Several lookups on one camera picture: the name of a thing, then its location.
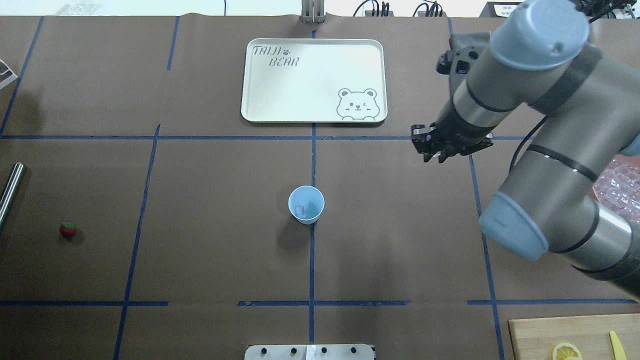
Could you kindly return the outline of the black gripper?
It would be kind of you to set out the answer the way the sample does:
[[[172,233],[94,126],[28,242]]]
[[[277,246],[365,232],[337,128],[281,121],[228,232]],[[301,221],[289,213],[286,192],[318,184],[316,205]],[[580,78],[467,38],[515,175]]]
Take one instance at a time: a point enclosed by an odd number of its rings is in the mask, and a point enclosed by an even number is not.
[[[484,50],[485,47],[468,46],[446,50],[439,56],[435,69],[440,75],[448,76],[450,91],[457,90]],[[451,129],[436,123],[430,126],[414,124],[410,132],[411,142],[416,152],[423,155],[425,163],[436,158],[442,164],[450,157],[468,157],[494,145],[494,134],[489,132],[473,144],[455,144],[453,148]]]

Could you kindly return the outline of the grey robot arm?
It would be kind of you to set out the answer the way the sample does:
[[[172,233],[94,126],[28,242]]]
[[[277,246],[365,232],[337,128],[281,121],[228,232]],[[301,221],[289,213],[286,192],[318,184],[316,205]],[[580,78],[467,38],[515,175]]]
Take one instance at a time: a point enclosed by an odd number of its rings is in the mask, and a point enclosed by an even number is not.
[[[521,104],[544,114],[539,132],[478,220],[528,261],[551,252],[639,299],[639,226],[588,192],[616,155],[639,155],[639,71],[589,42],[571,0],[520,3],[478,53],[430,125],[411,126],[425,162],[489,148]]]

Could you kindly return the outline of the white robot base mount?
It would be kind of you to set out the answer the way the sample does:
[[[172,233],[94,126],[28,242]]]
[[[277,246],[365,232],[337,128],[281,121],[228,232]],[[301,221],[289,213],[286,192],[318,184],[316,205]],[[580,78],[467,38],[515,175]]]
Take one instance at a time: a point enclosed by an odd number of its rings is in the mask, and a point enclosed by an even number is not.
[[[374,345],[354,344],[263,344],[251,345],[245,360],[375,360]]]

